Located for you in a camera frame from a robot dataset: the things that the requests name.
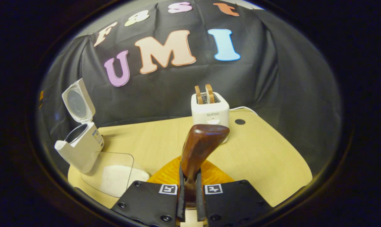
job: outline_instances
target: open lid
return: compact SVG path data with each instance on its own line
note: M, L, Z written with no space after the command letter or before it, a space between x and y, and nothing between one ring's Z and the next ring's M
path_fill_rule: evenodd
M62 93L62 98L68 112L76 122L87 123L92 121L95 107L88 95L83 79L79 79L70 85Z

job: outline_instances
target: foam letter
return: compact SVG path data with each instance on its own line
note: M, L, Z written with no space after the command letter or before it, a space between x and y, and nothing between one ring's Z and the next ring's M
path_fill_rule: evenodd
M129 66L127 65L127 53L128 51L125 50L116 56L116 58L120 60L120 65L122 67L123 72L120 78L116 76L116 73L114 71L114 58L107 60L104 64L105 68L107 69L109 81L115 87L124 86L129 81L130 72Z
M139 22L139 21L142 21L142 20L145 20L148 17L150 17L148 10L144 10L144 11L138 12L135 15L129 17L129 19L125 23L125 26L126 27L127 26L131 26L132 24L134 24L136 22Z
M178 30L171 32L166 43L161 45L156 39L149 36L134 43L139 47L143 67L140 73L146 74L157 70L157 65L153 64L151 57L162 66L168 66L169 57L173 53L172 65L183 66L196 62L196 58L192 56L188 45L188 30Z
M99 34L99 35L98 35L98 39L97 39L97 41L95 42L94 47L98 46L98 44L102 43L102 41L105 40L105 36L107 36L107 35L111 32L112 27L114 27L115 25L117 25L117 22L115 22L115 23L111 24L110 26L108 26L108 27L102 29L102 30L98 33L98 34Z
M174 3L168 6L169 13L182 13L192 10L192 6L190 6L190 3L183 2L183 3Z
M214 58L219 61L235 61L241 58L234 50L230 35L231 30L228 29L210 29L208 31L214 37L217 46L217 54Z
M231 16L234 16L234 17L238 17L239 14L236 13L236 12L233 12L232 9L235 9L234 7L232 6L228 6L227 4L225 3L213 3L215 6L218 6L220 8L220 10L225 13L225 14L228 14L228 15L231 15Z

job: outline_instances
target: light wooden tabletop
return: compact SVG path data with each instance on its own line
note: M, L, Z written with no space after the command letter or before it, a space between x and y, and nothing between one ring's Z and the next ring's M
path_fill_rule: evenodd
M246 123L238 125L236 119ZM154 174L181 155L192 125L192 117L186 117L99 128L105 140L102 151L130 154L141 169ZM208 160L234 180L248 180L271 206L283 202L313 179L298 151L254 112L247 109L231 111L229 128L227 142L220 145ZM117 157L119 154L104 155L98 158L97 165L116 165L119 163ZM68 182L111 208L119 198L107 195L89 185L88 180L83 180L101 175L86 176L71 166Z

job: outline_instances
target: label sticker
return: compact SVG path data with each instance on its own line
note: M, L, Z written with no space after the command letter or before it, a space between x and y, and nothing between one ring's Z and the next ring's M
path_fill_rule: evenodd
M100 143L102 140L102 135L99 134L98 130L96 129L92 135L94 136L95 140Z
M205 185L205 194L206 195L220 194L220 193L223 193L223 190L221 188L221 184Z
M178 191L178 185L176 184L163 184L161 185L160 194L176 195Z

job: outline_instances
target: white cable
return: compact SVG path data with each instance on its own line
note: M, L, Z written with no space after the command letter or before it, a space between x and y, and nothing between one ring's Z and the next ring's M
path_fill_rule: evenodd
M231 110L236 110L236 109L242 109L242 108L249 109L250 111L254 112L257 116L259 116L253 109L248 108L246 106L240 106L240 107L232 108L232 109L230 109L230 111Z

